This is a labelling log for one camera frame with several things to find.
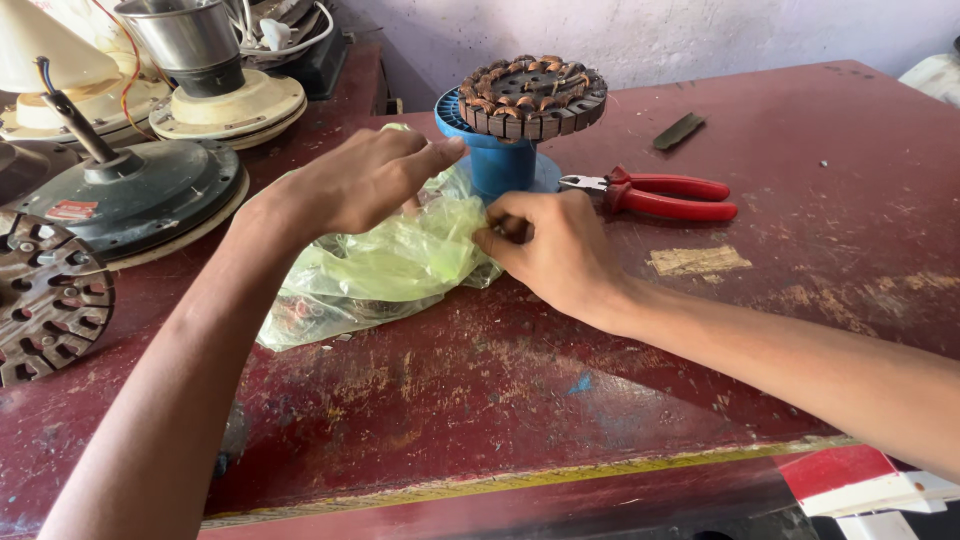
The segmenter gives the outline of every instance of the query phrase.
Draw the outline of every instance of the red sticker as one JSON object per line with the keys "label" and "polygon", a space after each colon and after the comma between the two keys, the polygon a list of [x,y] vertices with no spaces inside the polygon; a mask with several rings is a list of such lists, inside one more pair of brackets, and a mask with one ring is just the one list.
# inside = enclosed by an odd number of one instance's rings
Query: red sticker
{"label": "red sticker", "polygon": [[50,219],[89,219],[93,215],[93,210],[97,208],[96,203],[78,203],[76,201],[60,201],[47,210],[44,217]]}

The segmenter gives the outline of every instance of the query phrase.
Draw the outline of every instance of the yellow stripe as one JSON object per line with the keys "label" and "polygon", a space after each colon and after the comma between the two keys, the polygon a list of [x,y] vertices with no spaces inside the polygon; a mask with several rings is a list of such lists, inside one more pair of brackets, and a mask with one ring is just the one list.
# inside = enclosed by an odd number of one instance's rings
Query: yellow stripe
{"label": "yellow stripe", "polygon": [[321,499],[314,503],[279,508],[257,508],[249,512],[225,512],[209,516],[202,528],[220,528],[271,521],[276,519],[325,514],[343,510],[393,506],[395,504],[421,503],[465,495],[479,495],[522,487],[536,487],[577,480],[603,479],[636,473],[649,473],[665,469],[677,469],[710,463],[725,463],[754,457],[812,452],[826,448],[859,444],[847,435],[832,437],[807,437],[788,443],[756,444],[742,447],[677,454],[670,457],[637,457],[579,467],[563,467],[530,473],[506,473],[488,479],[462,481],[437,480],[413,485],[404,489],[388,490],[370,495]]}

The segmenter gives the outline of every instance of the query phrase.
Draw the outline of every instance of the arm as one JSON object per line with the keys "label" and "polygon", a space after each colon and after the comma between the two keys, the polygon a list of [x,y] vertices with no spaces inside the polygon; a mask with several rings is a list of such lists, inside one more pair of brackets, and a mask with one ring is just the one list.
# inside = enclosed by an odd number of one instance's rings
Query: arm
{"label": "arm", "polygon": [[631,278],[581,191],[508,193],[488,215],[526,241],[490,229],[474,239],[559,311],[742,380],[960,481],[960,362]]}
{"label": "arm", "polygon": [[217,252],[133,369],[39,538],[196,538],[230,403],[298,253],[361,233],[465,152],[363,131],[237,212]]}

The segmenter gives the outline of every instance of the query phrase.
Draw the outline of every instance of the blue plastic spool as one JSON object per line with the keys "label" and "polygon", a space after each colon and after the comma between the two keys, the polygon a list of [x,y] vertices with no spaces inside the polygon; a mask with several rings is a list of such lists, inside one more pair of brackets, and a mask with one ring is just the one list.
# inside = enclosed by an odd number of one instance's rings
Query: blue plastic spool
{"label": "blue plastic spool", "polygon": [[437,126],[446,136],[459,135],[470,147],[470,154],[460,160],[469,164],[473,189],[489,203],[507,191],[553,193],[559,186],[560,167],[552,159],[537,153],[537,143],[522,139],[513,144],[496,140],[493,135],[476,133],[460,117],[459,93],[451,89],[437,101],[433,109]]}

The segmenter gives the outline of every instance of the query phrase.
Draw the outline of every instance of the red handle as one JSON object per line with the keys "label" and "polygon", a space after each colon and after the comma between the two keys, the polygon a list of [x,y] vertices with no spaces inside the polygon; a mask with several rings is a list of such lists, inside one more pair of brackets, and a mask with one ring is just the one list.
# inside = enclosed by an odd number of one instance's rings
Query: red handle
{"label": "red handle", "polygon": [[730,221],[736,217],[734,203],[699,203],[663,197],[633,189],[630,184],[612,184],[604,193],[613,213],[631,209],[662,217],[689,219],[691,221]]}
{"label": "red handle", "polygon": [[719,182],[672,174],[630,174],[620,166],[607,175],[607,180],[610,184],[630,183],[640,191],[671,193],[708,201],[723,201],[730,196],[730,188]]}

